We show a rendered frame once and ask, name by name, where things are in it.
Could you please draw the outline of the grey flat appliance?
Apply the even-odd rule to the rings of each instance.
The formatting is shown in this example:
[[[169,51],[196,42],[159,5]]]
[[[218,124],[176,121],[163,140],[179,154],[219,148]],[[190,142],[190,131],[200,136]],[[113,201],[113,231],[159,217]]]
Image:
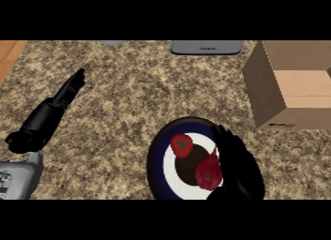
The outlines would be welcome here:
[[[241,40],[172,40],[170,51],[181,55],[238,54]]]

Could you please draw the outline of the dark red pear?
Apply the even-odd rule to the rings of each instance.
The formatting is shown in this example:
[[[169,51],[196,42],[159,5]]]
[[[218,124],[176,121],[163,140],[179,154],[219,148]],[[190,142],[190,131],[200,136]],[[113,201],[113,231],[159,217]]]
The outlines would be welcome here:
[[[222,170],[216,151],[212,151],[196,167],[196,180],[199,187],[209,191],[213,191],[222,182]]]

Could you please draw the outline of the red tomato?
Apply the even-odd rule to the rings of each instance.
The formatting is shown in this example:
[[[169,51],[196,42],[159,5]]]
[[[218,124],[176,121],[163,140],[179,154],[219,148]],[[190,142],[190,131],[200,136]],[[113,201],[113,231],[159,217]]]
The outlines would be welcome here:
[[[176,134],[170,139],[170,148],[178,158],[185,158],[193,150],[193,139],[187,134]]]

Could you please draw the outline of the small grey object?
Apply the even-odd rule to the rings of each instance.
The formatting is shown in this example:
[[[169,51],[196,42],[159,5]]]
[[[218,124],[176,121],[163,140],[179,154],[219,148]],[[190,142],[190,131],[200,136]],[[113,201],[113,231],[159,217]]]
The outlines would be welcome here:
[[[101,40],[100,43],[107,45],[107,46],[117,46],[123,44],[126,40]]]

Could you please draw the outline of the brown cardboard box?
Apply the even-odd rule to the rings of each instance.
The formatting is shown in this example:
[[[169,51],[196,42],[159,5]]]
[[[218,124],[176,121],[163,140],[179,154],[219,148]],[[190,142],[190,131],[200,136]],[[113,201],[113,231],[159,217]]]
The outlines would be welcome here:
[[[262,40],[243,67],[255,125],[331,129],[331,40]]]

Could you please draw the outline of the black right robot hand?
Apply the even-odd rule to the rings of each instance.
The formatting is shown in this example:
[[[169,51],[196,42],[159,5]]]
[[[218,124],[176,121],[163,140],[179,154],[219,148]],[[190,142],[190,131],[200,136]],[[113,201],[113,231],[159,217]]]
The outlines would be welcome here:
[[[262,201],[265,182],[255,156],[233,132],[218,125],[212,128],[219,151],[224,186],[209,195],[212,201]]]

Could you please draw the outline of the navy and white plate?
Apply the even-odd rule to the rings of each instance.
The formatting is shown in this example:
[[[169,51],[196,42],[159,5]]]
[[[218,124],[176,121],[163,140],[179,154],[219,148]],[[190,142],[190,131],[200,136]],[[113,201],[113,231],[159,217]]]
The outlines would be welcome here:
[[[209,197],[212,191],[197,185],[196,167],[212,151],[219,157],[213,127],[210,120],[184,117],[157,133],[147,157],[147,179],[157,200],[204,200]],[[193,139],[193,150],[185,158],[178,158],[170,148],[170,139],[176,134],[187,134]]]

